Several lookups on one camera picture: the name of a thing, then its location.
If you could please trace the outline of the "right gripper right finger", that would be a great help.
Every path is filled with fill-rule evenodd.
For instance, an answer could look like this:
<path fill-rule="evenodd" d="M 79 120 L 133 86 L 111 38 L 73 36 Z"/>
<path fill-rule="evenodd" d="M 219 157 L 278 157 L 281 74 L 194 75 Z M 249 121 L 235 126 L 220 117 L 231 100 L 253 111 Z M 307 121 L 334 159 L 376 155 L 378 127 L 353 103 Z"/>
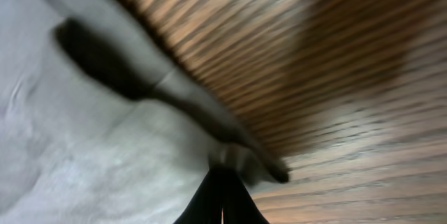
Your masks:
<path fill-rule="evenodd" d="M 223 223 L 269 224 L 252 200 L 239 176 L 232 170 L 223 172 Z"/>

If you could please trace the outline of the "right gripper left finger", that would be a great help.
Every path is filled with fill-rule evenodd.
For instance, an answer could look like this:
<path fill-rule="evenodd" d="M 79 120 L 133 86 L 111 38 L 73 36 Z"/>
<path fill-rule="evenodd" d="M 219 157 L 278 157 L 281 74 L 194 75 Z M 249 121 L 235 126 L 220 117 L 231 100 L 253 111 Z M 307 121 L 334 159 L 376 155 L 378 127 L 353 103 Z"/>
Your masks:
<path fill-rule="evenodd" d="M 220 224 L 222 215 L 219 171 L 210 170 L 174 224 Z"/>

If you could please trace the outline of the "grey shorts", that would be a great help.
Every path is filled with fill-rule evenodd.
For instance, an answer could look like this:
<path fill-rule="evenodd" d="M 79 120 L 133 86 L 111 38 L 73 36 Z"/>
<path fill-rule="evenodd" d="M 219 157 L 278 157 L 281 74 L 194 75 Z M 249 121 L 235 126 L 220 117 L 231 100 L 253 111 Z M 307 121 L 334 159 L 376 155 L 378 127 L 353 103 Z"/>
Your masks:
<path fill-rule="evenodd" d="M 174 223 L 210 170 L 274 157 L 115 0 L 1 0 L 1 222 Z"/>

